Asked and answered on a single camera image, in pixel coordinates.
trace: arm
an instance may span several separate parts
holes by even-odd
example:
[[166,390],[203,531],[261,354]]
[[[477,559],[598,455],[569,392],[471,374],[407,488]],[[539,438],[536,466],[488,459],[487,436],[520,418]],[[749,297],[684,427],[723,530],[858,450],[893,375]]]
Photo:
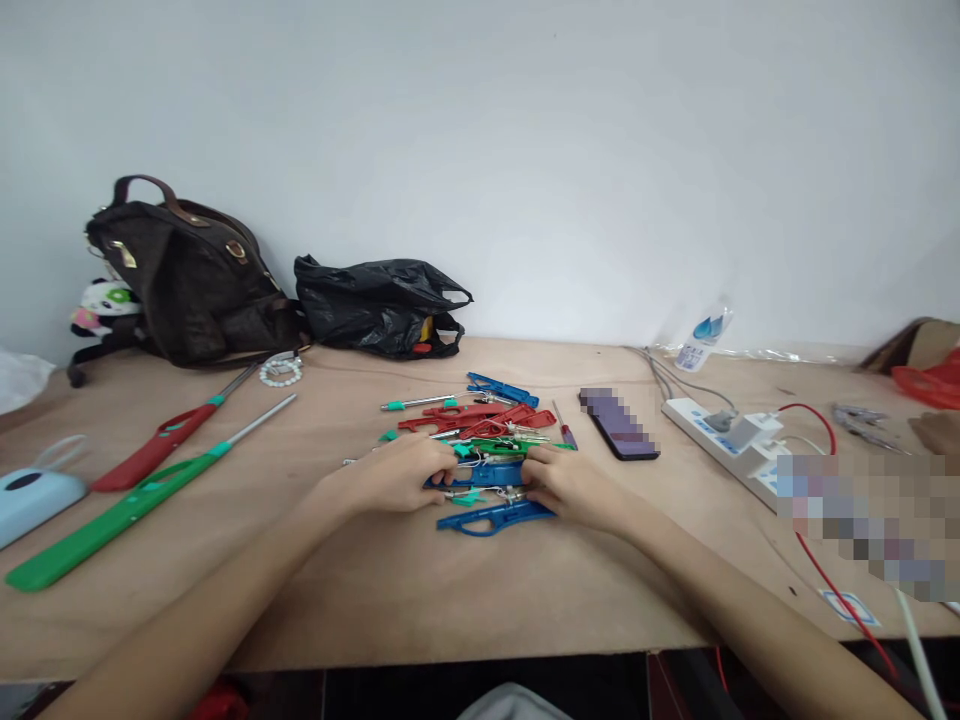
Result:
[[439,490],[421,489],[423,482],[450,477],[456,465],[452,448],[413,434],[327,476],[243,551],[121,641],[43,719],[187,714],[328,535],[366,510],[443,503]]
[[580,453],[531,448],[523,472],[531,500],[626,540],[669,575],[791,716],[921,717],[840,643]]

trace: brown handbag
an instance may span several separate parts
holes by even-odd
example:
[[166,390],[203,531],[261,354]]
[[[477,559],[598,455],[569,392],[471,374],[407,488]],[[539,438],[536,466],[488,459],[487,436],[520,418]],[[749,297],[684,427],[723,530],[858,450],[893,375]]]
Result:
[[[153,183],[159,205],[127,201],[133,180]],[[71,381],[82,384],[80,362],[136,345],[177,367],[221,369],[262,361],[310,341],[297,305],[280,289],[256,237],[222,212],[178,199],[166,183],[128,175],[113,202],[87,223],[87,239],[103,253],[143,304],[146,339],[115,330],[110,348],[74,356]],[[242,357],[228,357],[237,354]]]

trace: stuffed toy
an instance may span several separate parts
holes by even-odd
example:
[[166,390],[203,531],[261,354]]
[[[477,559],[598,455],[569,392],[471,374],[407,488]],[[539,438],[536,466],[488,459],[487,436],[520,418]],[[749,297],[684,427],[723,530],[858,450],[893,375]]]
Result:
[[83,291],[71,318],[70,332],[80,337],[103,338],[113,332],[121,317],[143,312],[140,298],[122,280],[97,278]]

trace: hand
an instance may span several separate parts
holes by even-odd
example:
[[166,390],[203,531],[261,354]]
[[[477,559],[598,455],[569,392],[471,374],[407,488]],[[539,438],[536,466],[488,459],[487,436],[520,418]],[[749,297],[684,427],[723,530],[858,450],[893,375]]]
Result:
[[625,522],[634,497],[604,475],[583,453],[554,445],[531,447],[522,469],[527,498],[565,520],[604,532]]
[[457,462],[457,454],[449,445],[423,433],[411,433],[328,475],[316,492],[348,514],[368,510],[410,512],[443,504],[443,493],[424,490],[423,483],[427,478],[449,483]]

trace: pearl bracelet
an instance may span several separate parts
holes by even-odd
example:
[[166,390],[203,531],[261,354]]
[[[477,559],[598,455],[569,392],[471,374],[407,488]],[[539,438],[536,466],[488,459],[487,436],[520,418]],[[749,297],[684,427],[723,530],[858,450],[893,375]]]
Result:
[[[260,368],[260,382],[270,387],[293,385],[303,377],[303,370],[300,368],[301,364],[302,361],[299,358],[296,360],[267,360]],[[268,375],[282,375],[288,372],[293,373],[293,377],[288,380],[271,380],[268,377]]]

